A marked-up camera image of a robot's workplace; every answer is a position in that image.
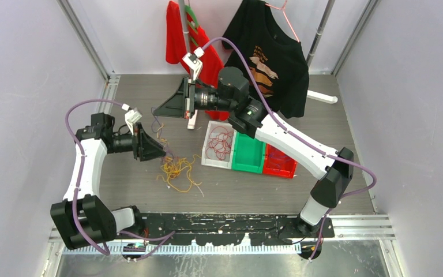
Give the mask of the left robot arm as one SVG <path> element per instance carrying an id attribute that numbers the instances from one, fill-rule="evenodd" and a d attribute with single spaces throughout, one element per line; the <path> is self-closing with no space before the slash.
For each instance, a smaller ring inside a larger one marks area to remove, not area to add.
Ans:
<path id="1" fill-rule="evenodd" d="M 65 246 L 79 249 L 116 239 L 120 231 L 138 238 L 145 222 L 134 205 L 110 210 L 99 197 L 100 176 L 108 154 L 132 152 L 140 162 L 162 158 L 165 151 L 149 136 L 140 123 L 142 115 L 131 110 L 125 114 L 129 131 L 114 131 L 115 118 L 97 113 L 90 125 L 76 132 L 76 160 L 70 185 L 61 202 L 51 206 L 50 215 Z"/>

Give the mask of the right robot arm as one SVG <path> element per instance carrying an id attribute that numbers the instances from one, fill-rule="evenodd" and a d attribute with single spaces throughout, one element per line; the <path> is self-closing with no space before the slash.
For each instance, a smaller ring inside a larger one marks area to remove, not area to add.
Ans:
<path id="1" fill-rule="evenodd" d="M 185 77 L 178 90 L 153 114 L 190 118 L 195 110 L 227 111 L 228 123 L 234 130 L 282 151 L 317 179 L 297 221 L 301 235 L 313 236 L 323 216 L 338 205 L 352 180 L 354 170 L 348 162 L 354 160 L 354 153 L 347 148 L 338 151 L 321 145 L 277 114 L 271 114 L 261 100 L 250 96 L 249 81 L 234 67 L 219 72 L 216 88 Z"/>

